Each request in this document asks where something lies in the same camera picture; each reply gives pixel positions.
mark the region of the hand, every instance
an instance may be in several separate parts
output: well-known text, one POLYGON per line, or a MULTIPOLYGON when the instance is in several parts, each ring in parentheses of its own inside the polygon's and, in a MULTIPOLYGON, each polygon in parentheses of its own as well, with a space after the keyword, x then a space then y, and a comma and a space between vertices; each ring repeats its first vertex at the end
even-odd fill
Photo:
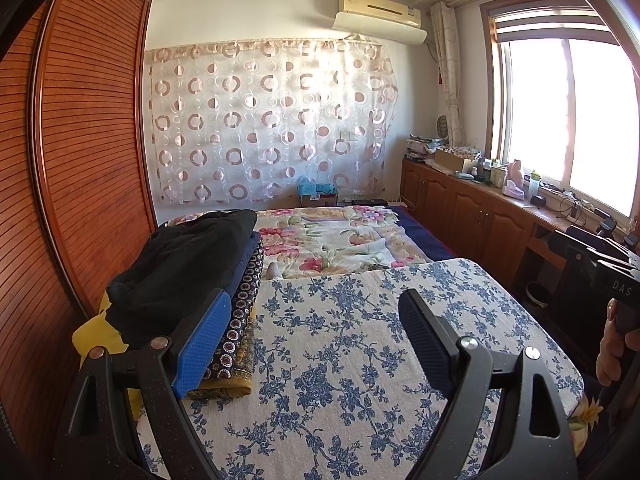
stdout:
POLYGON ((627 333, 624 338, 616 331, 617 309, 618 302, 609 301, 607 322, 604 325, 600 354, 596 361, 596 375, 602 386, 611 386, 612 381, 620 380, 620 358, 625 351, 625 345, 636 352, 640 351, 640 329, 627 333))

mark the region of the curtain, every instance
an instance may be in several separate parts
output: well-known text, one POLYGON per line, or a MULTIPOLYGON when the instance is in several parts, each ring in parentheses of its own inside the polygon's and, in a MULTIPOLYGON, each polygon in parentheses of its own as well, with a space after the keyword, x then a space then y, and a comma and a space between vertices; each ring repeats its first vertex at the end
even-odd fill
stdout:
POLYGON ((162 199, 249 203, 296 196, 306 176, 343 198, 384 190, 398 86, 369 41, 260 40, 147 52, 162 199))
POLYGON ((444 99, 447 109, 447 129, 449 143, 453 146, 465 145, 465 134, 460 117, 460 43, 456 13, 444 2, 431 6, 433 35, 440 60, 440 74, 444 85, 444 99))

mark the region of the screw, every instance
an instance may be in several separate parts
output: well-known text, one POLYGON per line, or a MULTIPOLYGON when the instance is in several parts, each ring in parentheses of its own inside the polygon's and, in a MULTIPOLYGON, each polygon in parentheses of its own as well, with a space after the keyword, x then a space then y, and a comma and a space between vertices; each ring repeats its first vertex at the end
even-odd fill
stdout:
POLYGON ((473 350, 474 348, 478 348, 478 341, 467 336, 460 339, 460 345, 467 350, 473 350))
POLYGON ((101 346, 94 346, 89 350, 89 357, 91 359, 100 359, 104 355, 104 348, 101 346))
POLYGON ((524 349, 524 353, 529 359, 533 359, 534 361, 540 359, 540 350, 533 348, 533 346, 527 346, 524 349))
POLYGON ((169 340, 164 336, 155 337, 151 340, 151 348, 154 350, 162 350, 169 344, 169 340))

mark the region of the cardboard box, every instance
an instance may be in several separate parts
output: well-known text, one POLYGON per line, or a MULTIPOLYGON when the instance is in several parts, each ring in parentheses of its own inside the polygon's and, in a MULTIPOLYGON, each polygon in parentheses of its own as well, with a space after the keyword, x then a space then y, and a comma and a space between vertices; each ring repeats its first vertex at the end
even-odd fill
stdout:
POLYGON ((451 171, 461 171, 462 173, 471 173, 471 168, 475 166, 476 161, 471 158, 463 158, 445 150, 436 150, 435 163, 439 164, 451 171))
POLYGON ((336 194, 320 194, 316 195, 316 197, 318 199, 313 200, 311 195, 300 195, 300 207, 328 207, 335 206, 338 203, 336 194))

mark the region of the air conditioner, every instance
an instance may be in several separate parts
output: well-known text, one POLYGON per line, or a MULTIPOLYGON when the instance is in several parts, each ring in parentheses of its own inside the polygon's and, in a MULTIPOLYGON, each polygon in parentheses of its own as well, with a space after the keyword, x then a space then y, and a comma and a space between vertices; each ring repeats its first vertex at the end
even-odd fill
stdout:
POLYGON ((340 0, 334 29, 375 38, 421 44, 420 10, 389 0, 340 0))

